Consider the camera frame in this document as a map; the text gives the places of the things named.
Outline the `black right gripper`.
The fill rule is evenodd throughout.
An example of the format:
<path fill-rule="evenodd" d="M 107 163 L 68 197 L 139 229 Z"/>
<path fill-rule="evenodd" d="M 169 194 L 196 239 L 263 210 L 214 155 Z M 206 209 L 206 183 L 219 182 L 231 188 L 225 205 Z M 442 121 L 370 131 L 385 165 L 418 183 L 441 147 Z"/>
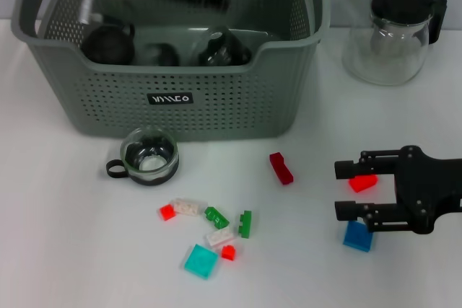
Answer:
<path fill-rule="evenodd" d="M 461 160 L 435 159 L 418 146 L 362 151 L 357 162 L 334 163 L 337 180 L 395 177 L 396 203 L 336 201 L 338 221 L 363 220 L 368 232 L 430 234 L 438 218 L 461 212 Z"/>

